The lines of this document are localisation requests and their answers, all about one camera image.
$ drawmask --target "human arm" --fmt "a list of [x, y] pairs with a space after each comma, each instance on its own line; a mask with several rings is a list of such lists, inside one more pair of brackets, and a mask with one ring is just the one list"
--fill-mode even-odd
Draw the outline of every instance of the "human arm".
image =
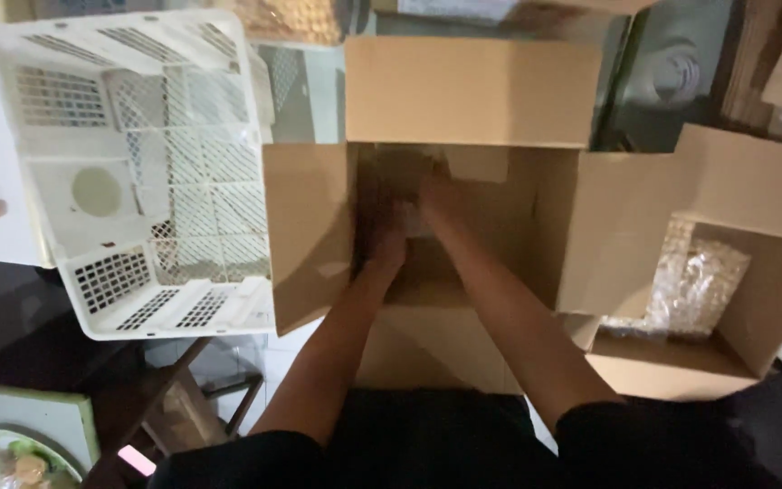
[[327, 446], [361, 364], [370, 326], [406, 259], [398, 211], [378, 231], [377, 240], [370, 260], [300, 350], [250, 435], [298, 431]]
[[596, 373], [559, 320], [478, 241], [447, 177], [420, 186], [420, 212], [461, 277], [475, 311], [539, 416], [554, 432], [575, 406], [623, 399]]

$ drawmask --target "tiled floor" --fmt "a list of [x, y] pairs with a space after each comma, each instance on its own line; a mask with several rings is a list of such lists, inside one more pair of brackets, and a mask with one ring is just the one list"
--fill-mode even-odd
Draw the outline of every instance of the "tiled floor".
[[[210, 341], [204, 351], [190, 365], [192, 375], [201, 386], [209, 384], [230, 384], [249, 372], [261, 372], [264, 384], [258, 392], [252, 407], [240, 427], [240, 433], [245, 435], [254, 425], [264, 408], [277, 391], [288, 369], [295, 361], [300, 349], [307, 343], [310, 336], [319, 326], [320, 320], [292, 331], [280, 338], [276, 334], [226, 336]], [[195, 341], [194, 339], [153, 340], [146, 344], [147, 363], [153, 366], [173, 364], [180, 355]], [[243, 393], [233, 393], [216, 400], [215, 409], [219, 417], [226, 421], [231, 419], [234, 409], [240, 404]], [[554, 453], [557, 444], [536, 414], [533, 405], [530, 407], [530, 418], [536, 437]]]

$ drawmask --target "person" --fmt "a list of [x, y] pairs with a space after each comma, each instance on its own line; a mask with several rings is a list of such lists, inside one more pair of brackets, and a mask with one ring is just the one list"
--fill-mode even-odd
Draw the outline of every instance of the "person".
[[559, 446], [538, 439], [521, 397], [461, 390], [351, 389], [367, 334], [406, 260], [399, 212], [301, 349], [248, 436], [178, 453], [149, 486], [744, 487], [769, 474], [719, 424], [692, 427], [628, 405], [548, 307], [492, 256], [439, 174], [420, 184], [422, 219]]

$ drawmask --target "pink object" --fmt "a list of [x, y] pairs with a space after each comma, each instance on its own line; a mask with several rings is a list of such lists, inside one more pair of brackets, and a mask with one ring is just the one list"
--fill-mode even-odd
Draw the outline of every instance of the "pink object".
[[134, 446], [124, 446], [117, 452], [117, 455], [120, 456], [120, 459], [128, 462], [129, 465], [135, 467], [137, 472], [141, 472], [147, 477], [153, 475], [153, 472], [156, 472], [156, 464], [144, 457]]

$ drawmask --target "forearm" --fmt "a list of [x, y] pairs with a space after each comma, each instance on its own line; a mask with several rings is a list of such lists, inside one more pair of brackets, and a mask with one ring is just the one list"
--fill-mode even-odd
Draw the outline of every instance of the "forearm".
[[549, 308], [468, 231], [440, 230], [437, 236], [488, 334], [549, 429], [572, 407], [622, 401]]
[[250, 434], [298, 431], [327, 445], [395, 274], [372, 262], [364, 267], [300, 350]]

